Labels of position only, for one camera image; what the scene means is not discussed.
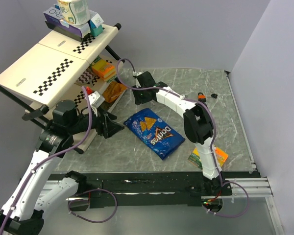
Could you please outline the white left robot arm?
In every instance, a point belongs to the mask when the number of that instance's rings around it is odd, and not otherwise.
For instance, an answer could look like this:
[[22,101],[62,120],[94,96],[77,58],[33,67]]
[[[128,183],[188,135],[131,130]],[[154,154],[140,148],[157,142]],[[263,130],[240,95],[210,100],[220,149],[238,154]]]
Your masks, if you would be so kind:
[[8,201],[0,209],[0,234],[37,235],[45,220],[70,196],[83,196],[87,177],[70,171],[51,191],[41,196],[49,176],[65,153],[73,149],[75,134],[95,129],[106,139],[124,127],[115,122],[116,116],[98,108],[88,115],[79,114],[72,100],[58,102],[52,111],[53,119],[39,136],[36,150],[24,176]]

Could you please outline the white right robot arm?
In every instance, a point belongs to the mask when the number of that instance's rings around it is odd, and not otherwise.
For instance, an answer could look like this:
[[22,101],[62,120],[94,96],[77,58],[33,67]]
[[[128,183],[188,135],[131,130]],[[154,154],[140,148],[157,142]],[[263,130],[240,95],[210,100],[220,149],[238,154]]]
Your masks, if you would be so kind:
[[153,100],[169,107],[183,118],[185,135],[195,144],[203,176],[209,179],[204,183],[204,189],[209,195],[217,194],[221,190],[221,183],[216,179],[221,176],[221,167],[213,145],[216,125],[207,106],[185,98],[164,82],[156,83],[148,71],[133,72],[133,77],[136,80],[136,85],[132,87],[136,105]]

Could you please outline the orange padlock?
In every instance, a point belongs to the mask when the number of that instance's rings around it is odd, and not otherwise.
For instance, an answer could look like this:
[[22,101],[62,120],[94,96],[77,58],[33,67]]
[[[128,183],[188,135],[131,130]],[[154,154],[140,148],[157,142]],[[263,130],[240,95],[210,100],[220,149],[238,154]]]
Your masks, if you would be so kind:
[[197,99],[200,102],[206,102],[207,101],[207,98],[206,98],[206,96],[203,93],[198,93],[197,94]]

